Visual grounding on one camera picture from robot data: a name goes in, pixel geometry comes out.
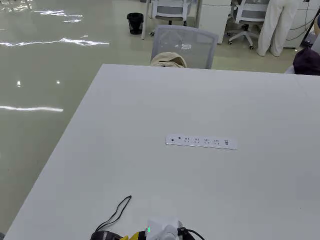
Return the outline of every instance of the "electrical outlet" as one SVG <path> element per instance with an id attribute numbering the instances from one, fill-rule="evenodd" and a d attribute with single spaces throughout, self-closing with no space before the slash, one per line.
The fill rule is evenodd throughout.
<path id="1" fill-rule="evenodd" d="M 165 138 L 165 144 L 217 149 L 237 149 L 237 142 L 234 139 L 215 136 L 170 134 Z"/>

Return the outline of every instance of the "trash can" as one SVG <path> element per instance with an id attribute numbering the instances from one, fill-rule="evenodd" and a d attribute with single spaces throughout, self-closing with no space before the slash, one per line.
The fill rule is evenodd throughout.
<path id="1" fill-rule="evenodd" d="M 142 33 L 142 23 L 144 22 L 144 15 L 139 12 L 132 12 L 126 16 L 129 20 L 130 33 L 137 35 Z"/>

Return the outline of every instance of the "cable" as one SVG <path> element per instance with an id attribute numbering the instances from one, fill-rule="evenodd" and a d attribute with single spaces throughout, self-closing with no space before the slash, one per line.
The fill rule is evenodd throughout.
<path id="1" fill-rule="evenodd" d="M 313 21 L 313 20 L 311 20 L 311 21 L 309 21 L 309 22 L 307 23 L 307 16 L 308 16 L 308 10 L 309 10 L 309 3 L 310 3 L 310 1 L 308 1 L 308 7 L 306 8 L 306 11 L 305 11 L 305 20 L 304 20 L 304 25 L 301 25 L 301 26 L 296 27 L 296 28 L 290 28 L 290 30 L 297 30 L 297 29 L 300 29 L 300 28 L 302 28 L 302 27 L 305 27 L 305 28 L 306 28 L 305 30 L 307 30 L 307 25 Z"/>
<path id="2" fill-rule="evenodd" d="M 304 25 L 301 25 L 299 27 L 296 27 L 296 28 L 290 28 L 290 30 L 297 30 L 297 29 L 300 29 L 300 28 L 303 28 L 303 27 L 306 27 L 306 25 L 310 24 L 311 22 L 313 22 L 314 19 L 311 19 L 309 22 L 307 22 L 306 24 Z"/>
<path id="3" fill-rule="evenodd" d="M 304 30 L 302 33 L 300 33 L 298 36 L 296 36 L 296 37 L 294 37 L 294 38 L 292 38 L 292 39 L 286 39 L 287 41 L 295 40 L 295 39 L 299 38 L 302 34 L 306 33 L 306 32 L 308 31 L 307 25 L 308 25 L 309 23 L 311 23 L 312 21 L 315 20 L 315 19 L 313 18 L 311 21 L 309 21 L 309 22 L 307 23 L 307 15 L 308 15 L 308 10 L 309 10 L 309 3 L 310 3 L 310 2 L 308 1 L 308 7 L 306 8 L 306 12 L 305 12 L 305 19 L 304 19 L 304 29 L 305 29 L 305 30 Z M 303 27 L 303 25 L 300 26 L 300 27 L 298 27 L 298 28 L 292 28 L 292 29 L 290 29 L 290 30 L 300 29 L 300 28 L 302 28 L 302 27 Z"/>
<path id="4" fill-rule="evenodd" d="M 187 232 L 190 232 L 190 233 L 194 233 L 195 235 L 197 235 L 199 238 L 201 238 L 201 240 L 205 240 L 205 238 L 203 236 L 201 236 L 199 233 L 197 233 L 194 230 L 187 229 L 185 227 L 180 227 L 177 230 L 178 230 L 178 236 L 185 235 Z"/>
<path id="5" fill-rule="evenodd" d="M 114 224 L 116 221 L 118 221 L 118 220 L 120 219 L 122 213 L 124 212 L 125 208 L 127 207 L 128 203 L 130 202 L 131 198 L 132 198 L 131 195 L 125 197 L 125 198 L 118 204 L 118 206 L 116 207 L 116 210 L 115 210 L 114 214 L 112 214 L 112 216 L 111 216 L 107 221 L 104 221 L 103 223 L 101 223 L 101 224 L 95 229 L 95 232 L 98 232 L 101 228 L 103 228 L 103 227 L 105 227 L 105 226 L 107 226 L 107 225 L 110 225 L 110 224 Z M 122 210 L 121 210 L 121 212 L 120 212 L 120 215 L 116 218 L 116 220 L 109 222 L 109 221 L 117 214 L 120 205 L 121 205 L 122 203 L 124 203 L 126 200 L 127 200 L 127 202 L 125 203 L 124 207 L 122 208 Z"/>

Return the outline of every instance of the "white pants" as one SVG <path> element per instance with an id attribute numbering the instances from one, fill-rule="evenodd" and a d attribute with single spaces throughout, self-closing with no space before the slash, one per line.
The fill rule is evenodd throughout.
<path id="1" fill-rule="evenodd" d="M 257 53 L 260 56 L 266 55 L 273 34 L 270 51 L 274 56 L 280 56 L 300 2 L 301 0 L 270 0 L 258 40 Z"/>

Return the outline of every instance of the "shiny floor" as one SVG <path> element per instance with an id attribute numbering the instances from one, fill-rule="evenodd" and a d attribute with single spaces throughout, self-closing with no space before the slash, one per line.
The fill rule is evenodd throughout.
<path id="1" fill-rule="evenodd" d="M 101 64 L 149 64 L 152 37 L 130 35 L 126 19 L 144 10 L 139 0 L 1 1 L 0 232 L 9 229 Z M 213 69 L 283 73 L 296 53 L 263 58 L 244 39 L 226 42 Z"/>

